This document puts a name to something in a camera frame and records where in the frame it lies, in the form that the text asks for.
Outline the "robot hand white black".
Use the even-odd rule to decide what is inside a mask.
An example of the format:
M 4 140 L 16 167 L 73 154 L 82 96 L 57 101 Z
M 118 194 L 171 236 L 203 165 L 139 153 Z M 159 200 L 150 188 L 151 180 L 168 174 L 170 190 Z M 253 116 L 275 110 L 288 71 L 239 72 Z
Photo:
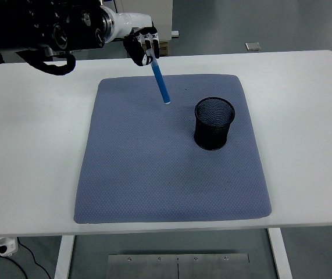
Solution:
M 106 42 L 121 40 L 137 66 L 147 66 L 159 58 L 159 36 L 152 18 L 142 13 L 114 13 Z

